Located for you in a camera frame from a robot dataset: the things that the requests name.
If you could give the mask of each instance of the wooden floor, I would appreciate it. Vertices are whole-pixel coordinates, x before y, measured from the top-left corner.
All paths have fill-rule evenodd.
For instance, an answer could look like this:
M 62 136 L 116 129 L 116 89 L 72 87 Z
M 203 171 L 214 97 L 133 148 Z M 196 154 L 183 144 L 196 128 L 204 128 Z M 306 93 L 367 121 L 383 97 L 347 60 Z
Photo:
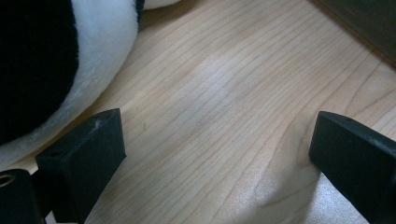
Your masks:
M 147 11 L 78 120 L 119 107 L 127 159 L 87 223 L 366 223 L 307 157 L 319 110 L 396 139 L 396 69 L 315 0 Z

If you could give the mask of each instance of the white fur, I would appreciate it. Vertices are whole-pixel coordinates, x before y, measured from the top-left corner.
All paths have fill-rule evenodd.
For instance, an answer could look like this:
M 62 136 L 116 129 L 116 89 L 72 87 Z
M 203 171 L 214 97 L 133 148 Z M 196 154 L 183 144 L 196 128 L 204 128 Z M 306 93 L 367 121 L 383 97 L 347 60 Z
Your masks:
M 0 170 L 41 147 L 102 93 L 120 70 L 137 34 L 132 0 L 72 0 L 79 66 L 61 108 L 33 133 L 0 147 Z
M 179 0 L 146 0 L 145 9 L 152 9 L 156 7 L 166 7 L 172 5 Z

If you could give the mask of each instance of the light wood surface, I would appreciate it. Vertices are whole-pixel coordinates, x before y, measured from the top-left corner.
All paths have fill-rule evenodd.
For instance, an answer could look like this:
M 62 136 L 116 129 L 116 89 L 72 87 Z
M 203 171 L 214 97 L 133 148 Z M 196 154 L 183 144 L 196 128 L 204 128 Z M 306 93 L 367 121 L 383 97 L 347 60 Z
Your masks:
M 87 223 L 366 223 L 307 153 L 319 110 L 396 139 L 396 70 L 317 1 L 182 0 L 76 123 L 114 107 L 128 157 Z

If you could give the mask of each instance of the black and white plush toy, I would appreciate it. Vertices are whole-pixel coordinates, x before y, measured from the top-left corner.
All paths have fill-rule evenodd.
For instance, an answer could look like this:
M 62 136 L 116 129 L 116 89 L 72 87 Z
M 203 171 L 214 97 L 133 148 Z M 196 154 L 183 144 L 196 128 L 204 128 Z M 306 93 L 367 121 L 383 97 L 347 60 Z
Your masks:
M 0 170 L 64 128 L 129 54 L 143 8 L 178 0 L 0 0 Z

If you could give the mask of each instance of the wood grain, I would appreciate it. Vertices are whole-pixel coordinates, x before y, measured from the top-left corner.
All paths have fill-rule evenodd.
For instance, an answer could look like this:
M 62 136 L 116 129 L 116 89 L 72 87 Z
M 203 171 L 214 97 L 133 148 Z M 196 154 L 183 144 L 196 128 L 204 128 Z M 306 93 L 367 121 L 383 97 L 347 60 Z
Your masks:
M 316 1 L 182 0 L 140 29 L 76 121 L 119 107 L 128 155 L 87 223 L 366 223 L 307 152 L 319 110 L 396 139 L 394 64 Z

